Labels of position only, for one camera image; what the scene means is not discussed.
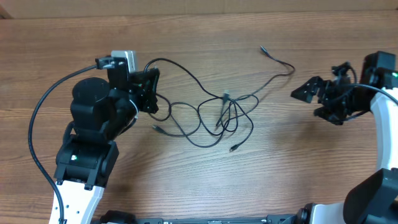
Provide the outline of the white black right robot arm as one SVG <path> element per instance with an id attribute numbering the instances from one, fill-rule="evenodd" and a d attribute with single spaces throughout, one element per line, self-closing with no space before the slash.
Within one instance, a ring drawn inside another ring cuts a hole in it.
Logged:
<path id="1" fill-rule="evenodd" d="M 289 223 L 397 223 L 397 70 L 396 56 L 377 51 L 365 56 L 360 77 L 351 64 L 332 67 L 334 80 L 312 77 L 291 93 L 321 107 L 314 115 L 334 125 L 372 113 L 376 122 L 376 172 L 353 188 L 344 202 L 310 203 Z"/>

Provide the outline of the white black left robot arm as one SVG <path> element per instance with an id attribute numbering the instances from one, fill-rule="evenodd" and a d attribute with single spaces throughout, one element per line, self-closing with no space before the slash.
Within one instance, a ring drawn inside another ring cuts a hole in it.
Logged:
<path id="1" fill-rule="evenodd" d="M 115 139 L 140 112 L 156 113 L 160 71 L 110 68 L 108 79 L 86 78 L 72 90 L 73 121 L 56 156 L 54 177 L 62 198 L 53 211 L 62 223 L 90 223 L 119 155 Z"/>

